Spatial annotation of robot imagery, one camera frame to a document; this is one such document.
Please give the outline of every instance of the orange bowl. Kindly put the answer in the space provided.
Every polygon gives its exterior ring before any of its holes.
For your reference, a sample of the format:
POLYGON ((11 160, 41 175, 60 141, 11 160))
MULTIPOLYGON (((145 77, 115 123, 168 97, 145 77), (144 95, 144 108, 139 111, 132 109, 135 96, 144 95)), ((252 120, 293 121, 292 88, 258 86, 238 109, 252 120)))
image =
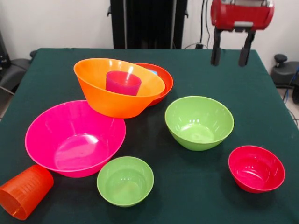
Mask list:
POLYGON ((90 107, 114 118, 132 118, 139 115, 165 89, 164 81, 153 72, 115 59, 85 59, 74 65, 74 71, 90 107), (136 96, 105 90, 107 72, 116 70, 132 73, 141 79, 136 96))
POLYGON ((163 92, 161 92, 159 94, 159 96, 153 101, 150 103, 149 106, 153 106, 153 105, 156 105, 157 103, 159 103, 164 97, 166 97, 166 95, 170 92, 170 90, 172 89, 173 87, 173 79, 172 79, 172 76, 171 74, 166 71, 165 69, 157 66, 157 65, 154 65, 154 64, 147 64, 147 63, 136 63, 138 64, 139 66, 142 66, 146 69, 150 69, 150 70, 154 70, 157 72, 158 76, 164 81, 165 83, 165 89, 163 92))

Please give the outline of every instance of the green bowl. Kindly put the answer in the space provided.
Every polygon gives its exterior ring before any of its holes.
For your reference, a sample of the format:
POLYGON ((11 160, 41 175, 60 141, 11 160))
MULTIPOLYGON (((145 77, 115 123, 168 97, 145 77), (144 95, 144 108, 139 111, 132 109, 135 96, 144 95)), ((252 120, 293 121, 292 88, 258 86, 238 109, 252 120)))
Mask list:
POLYGON ((124 156, 108 162, 99 172, 97 186, 106 201, 130 207, 146 198, 154 185, 150 166, 141 159, 124 156))
POLYGON ((199 96, 172 102, 165 112, 165 121, 175 140, 192 151, 215 147, 234 128, 228 108, 214 99, 199 96))

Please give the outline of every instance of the dark green tablecloth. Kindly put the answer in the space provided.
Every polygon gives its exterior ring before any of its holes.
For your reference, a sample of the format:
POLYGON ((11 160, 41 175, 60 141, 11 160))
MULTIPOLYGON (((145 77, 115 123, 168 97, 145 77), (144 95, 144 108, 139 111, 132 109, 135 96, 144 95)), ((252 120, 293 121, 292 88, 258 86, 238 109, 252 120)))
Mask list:
MULTIPOLYGON (((84 99, 73 72, 75 62, 108 57, 154 63, 166 68, 174 87, 160 104, 127 119, 124 144, 114 157, 131 155, 153 169, 149 196, 131 208, 119 208, 98 193, 96 176, 71 179, 53 173, 52 190, 25 223, 299 223, 299 132, 255 51, 245 68, 239 51, 223 51, 218 67, 209 50, 40 49, 0 122, 0 184, 34 164, 24 137, 33 119, 65 101, 84 99), (219 146, 191 152, 170 135, 166 107, 175 99, 200 95, 228 107, 235 119, 232 134, 219 146), (249 194, 228 171, 228 155, 241 145, 263 146, 275 153, 286 170, 274 192, 249 194)), ((18 223, 0 208, 0 223, 18 223)))

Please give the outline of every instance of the red bowl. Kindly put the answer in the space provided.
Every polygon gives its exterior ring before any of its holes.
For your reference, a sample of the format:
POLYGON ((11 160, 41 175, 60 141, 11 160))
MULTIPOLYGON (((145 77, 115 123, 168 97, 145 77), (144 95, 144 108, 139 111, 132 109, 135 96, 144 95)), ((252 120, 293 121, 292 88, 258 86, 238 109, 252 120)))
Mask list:
POLYGON ((236 183, 249 193, 275 190, 285 180, 282 162, 258 146, 241 146, 231 152, 228 167, 236 183))
POLYGON ((173 87, 173 79, 171 74, 166 71, 165 69, 154 65, 154 64, 147 64, 147 63, 136 63, 137 65, 144 67, 146 69, 150 69, 150 70, 154 70, 157 72, 158 76, 164 81, 165 83, 165 89, 163 92, 160 93, 160 95, 154 99, 153 102, 150 103, 149 106, 153 106, 156 105, 157 103, 159 103, 164 97, 166 97, 166 95, 170 92, 170 90, 173 87))

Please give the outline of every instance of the magenta bowl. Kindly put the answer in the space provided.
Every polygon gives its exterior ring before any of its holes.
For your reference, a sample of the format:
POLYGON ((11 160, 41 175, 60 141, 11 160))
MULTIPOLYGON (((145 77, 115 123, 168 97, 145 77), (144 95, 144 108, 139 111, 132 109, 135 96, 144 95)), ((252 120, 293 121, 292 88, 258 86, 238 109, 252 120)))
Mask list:
POLYGON ((118 151, 126 135, 123 119, 94 111, 86 100, 56 105, 39 115, 25 137, 37 164, 68 177, 98 172, 118 151))

